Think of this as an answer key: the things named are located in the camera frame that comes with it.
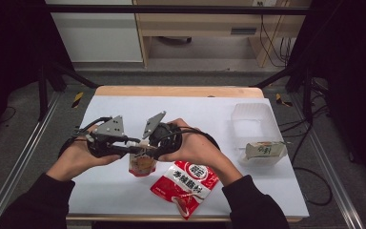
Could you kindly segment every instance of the horizontal black rail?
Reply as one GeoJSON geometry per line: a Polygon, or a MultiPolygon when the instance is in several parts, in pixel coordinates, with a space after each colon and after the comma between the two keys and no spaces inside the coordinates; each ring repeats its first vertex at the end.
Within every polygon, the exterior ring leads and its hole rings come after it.
{"type": "Polygon", "coordinates": [[[263,15],[309,15],[323,10],[284,7],[234,7],[234,6],[164,6],[164,5],[63,5],[48,4],[27,6],[45,8],[50,12],[82,13],[198,13],[198,14],[263,14],[263,15]]]}

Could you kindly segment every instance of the white wall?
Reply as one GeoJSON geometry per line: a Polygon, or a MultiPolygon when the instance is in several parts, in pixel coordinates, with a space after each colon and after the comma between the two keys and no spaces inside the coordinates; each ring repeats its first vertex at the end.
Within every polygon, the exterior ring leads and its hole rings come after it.
{"type": "MultiPolygon", "coordinates": [[[[131,0],[46,0],[47,4],[131,5],[131,0]]],[[[52,13],[72,62],[142,62],[132,13],[52,13]]]]}

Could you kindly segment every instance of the white plastic bin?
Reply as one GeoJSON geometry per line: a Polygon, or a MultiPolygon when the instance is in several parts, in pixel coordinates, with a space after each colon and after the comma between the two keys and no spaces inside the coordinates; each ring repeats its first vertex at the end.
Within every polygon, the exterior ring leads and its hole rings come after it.
{"type": "Polygon", "coordinates": [[[248,143],[261,141],[283,141],[270,104],[239,103],[232,114],[235,148],[238,151],[240,165],[272,166],[287,155],[284,146],[279,156],[246,158],[245,149],[248,143]]]}

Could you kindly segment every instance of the person's left hand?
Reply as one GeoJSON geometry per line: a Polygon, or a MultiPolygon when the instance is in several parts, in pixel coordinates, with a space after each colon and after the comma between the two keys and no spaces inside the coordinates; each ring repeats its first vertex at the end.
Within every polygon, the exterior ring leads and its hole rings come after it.
{"type": "MultiPolygon", "coordinates": [[[[90,127],[89,131],[94,130],[96,127],[90,127]]],[[[118,155],[103,156],[100,158],[93,156],[89,152],[86,138],[80,136],[64,151],[46,174],[59,181],[68,181],[92,167],[108,165],[119,158],[120,156],[118,155]]]]}

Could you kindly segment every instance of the white paper sheet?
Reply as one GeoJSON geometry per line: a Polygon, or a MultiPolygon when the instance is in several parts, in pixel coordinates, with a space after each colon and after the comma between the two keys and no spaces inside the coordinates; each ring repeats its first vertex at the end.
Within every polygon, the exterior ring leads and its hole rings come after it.
{"type": "MultiPolygon", "coordinates": [[[[142,97],[94,96],[81,127],[101,116],[123,115],[124,131],[129,137],[141,138],[146,120],[162,111],[163,122],[182,117],[186,122],[213,136],[221,151],[243,174],[254,178],[257,188],[270,195],[287,217],[308,217],[303,196],[287,156],[269,168],[244,168],[237,162],[231,114],[237,103],[265,103],[265,98],[221,97],[142,97]]],[[[70,200],[70,214],[110,214],[125,216],[179,216],[174,204],[150,191],[150,187],[172,165],[158,162],[148,177],[134,177],[128,172],[129,156],[115,163],[92,168],[74,179],[76,186],[70,200]]],[[[231,210],[219,182],[193,216],[227,217],[231,210]]]]}

